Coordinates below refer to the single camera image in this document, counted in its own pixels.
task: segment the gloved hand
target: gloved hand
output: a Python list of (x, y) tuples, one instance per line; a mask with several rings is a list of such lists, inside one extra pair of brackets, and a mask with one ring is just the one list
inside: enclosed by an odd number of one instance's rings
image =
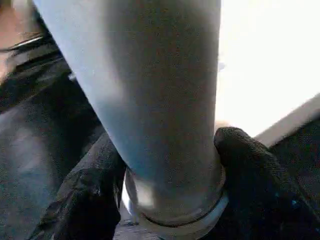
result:
[(109, 240), (120, 220), (126, 165), (107, 133), (64, 179), (28, 240)]
[[(229, 204), (203, 239), (320, 239), (319, 214), (265, 146), (233, 127), (220, 128), (214, 145)], [(29, 240), (112, 239), (124, 172), (104, 134), (65, 178)]]
[(210, 237), (320, 239), (316, 207), (264, 145), (234, 127), (218, 129), (214, 145), (226, 170), (229, 205)]

